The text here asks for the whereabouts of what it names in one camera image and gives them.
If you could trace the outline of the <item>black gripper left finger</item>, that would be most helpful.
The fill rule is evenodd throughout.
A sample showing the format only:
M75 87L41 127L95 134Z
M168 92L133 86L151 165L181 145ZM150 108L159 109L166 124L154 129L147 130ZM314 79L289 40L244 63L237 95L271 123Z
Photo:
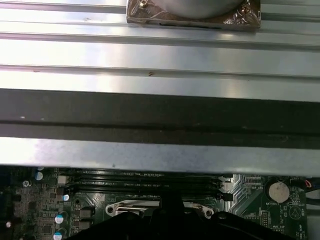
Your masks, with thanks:
M124 212L108 220L95 224L69 240L171 240L172 231L155 230L140 216L132 212Z

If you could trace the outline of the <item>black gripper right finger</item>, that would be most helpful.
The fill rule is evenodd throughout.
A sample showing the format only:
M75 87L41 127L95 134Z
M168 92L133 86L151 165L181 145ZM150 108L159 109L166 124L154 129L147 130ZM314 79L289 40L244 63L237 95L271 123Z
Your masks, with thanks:
M293 238L229 212L219 211L210 219L196 212L185 213L182 197L171 194L173 240L292 240Z

